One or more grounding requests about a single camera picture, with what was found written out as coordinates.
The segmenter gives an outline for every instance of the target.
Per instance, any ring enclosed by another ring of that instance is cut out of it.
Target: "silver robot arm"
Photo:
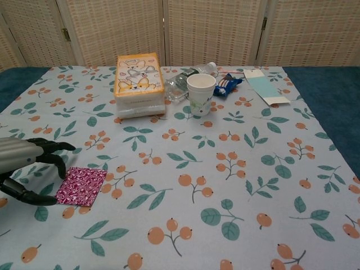
[[[53,142],[43,138],[22,140],[17,138],[0,138],[0,190],[10,196],[33,205],[53,205],[53,196],[38,195],[28,191],[22,184],[10,176],[17,169],[34,162],[55,164],[59,176],[64,179],[66,167],[61,157],[52,154],[57,150],[75,150],[66,142]]]

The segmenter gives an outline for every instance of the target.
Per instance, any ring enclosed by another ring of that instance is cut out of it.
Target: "table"
[[[200,119],[184,101],[127,120],[114,70],[54,67],[3,112],[0,137],[67,141],[68,167],[108,175],[91,208],[1,194],[0,269],[359,268],[359,180],[282,68],[262,71],[290,105],[268,107],[243,82]],[[61,184],[46,164],[13,177],[49,194]]]

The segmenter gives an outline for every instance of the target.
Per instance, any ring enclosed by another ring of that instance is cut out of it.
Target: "blue snack wrapper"
[[[236,79],[230,73],[226,74],[215,86],[214,96],[226,97],[241,82],[242,79]]]

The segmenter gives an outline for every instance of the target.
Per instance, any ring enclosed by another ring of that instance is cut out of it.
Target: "white paper cup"
[[[194,74],[187,78],[191,113],[204,116],[209,113],[216,80],[208,74]]]

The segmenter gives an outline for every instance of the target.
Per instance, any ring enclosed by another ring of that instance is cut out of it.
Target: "plastic water bottle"
[[[193,74],[203,73],[211,75],[216,71],[216,64],[210,62],[208,64],[196,65],[184,70],[182,73],[165,81],[165,94],[168,100],[179,102],[184,99],[187,94],[187,78]]]

